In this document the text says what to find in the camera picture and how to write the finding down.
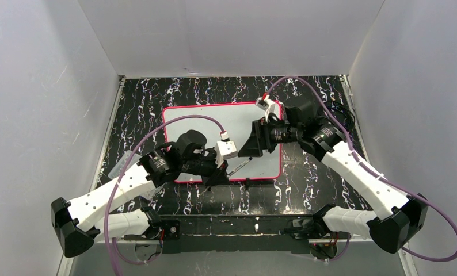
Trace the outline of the white blue whiteboard marker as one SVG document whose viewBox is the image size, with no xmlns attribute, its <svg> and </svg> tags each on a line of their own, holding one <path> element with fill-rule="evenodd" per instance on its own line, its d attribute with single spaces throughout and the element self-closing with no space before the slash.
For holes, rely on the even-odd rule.
<svg viewBox="0 0 457 276">
<path fill-rule="evenodd" d="M 238 166 L 236 166 L 233 170 L 231 170 L 230 172 L 227 173 L 227 176 L 228 177 L 231 177 L 232 175 L 234 175 L 235 173 L 237 173 L 241 168 L 243 168 L 244 166 L 246 166 L 249 162 L 252 161 L 252 157 L 249 157 L 247 158 L 246 160 L 244 160 L 242 163 L 240 163 Z"/>
</svg>

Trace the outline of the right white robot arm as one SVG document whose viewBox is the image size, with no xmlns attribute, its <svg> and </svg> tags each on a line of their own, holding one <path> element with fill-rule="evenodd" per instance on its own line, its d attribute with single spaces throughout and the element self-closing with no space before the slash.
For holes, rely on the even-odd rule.
<svg viewBox="0 0 457 276">
<path fill-rule="evenodd" d="M 252 122 L 249 138 L 238 151 L 240 157 L 259 158 L 278 144 L 298 143 L 338 173 L 372 208 L 362 211 L 328 204 L 309 222 L 293 228 L 295 238 L 347 232 L 370 238 L 384 251 L 395 253 L 422 228 L 427 204 L 385 184 L 385 178 L 349 148 L 343 132 L 317 116 L 310 104 L 286 108 L 285 120 L 274 114 L 275 102 L 258 99 L 256 105 L 265 115 Z"/>
</svg>

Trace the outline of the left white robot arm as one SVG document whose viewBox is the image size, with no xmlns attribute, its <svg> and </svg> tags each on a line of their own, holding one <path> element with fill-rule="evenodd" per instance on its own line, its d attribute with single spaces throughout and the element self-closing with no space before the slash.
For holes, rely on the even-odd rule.
<svg viewBox="0 0 457 276">
<path fill-rule="evenodd" d="M 180 174 L 200 176 L 208 186 L 229 181 L 227 160 L 238 155 L 227 132 L 221 141 L 207 148 L 205 136 L 195 130 L 183 133 L 175 142 L 161 144 L 110 182 L 81 197 L 59 197 L 51 203 L 52 227 L 65 257 L 83 254 L 104 237 L 139 235 L 155 238 L 171 223 L 163 221 L 146 205 L 128 213 L 110 214 L 135 197 L 153 196 Z"/>
</svg>

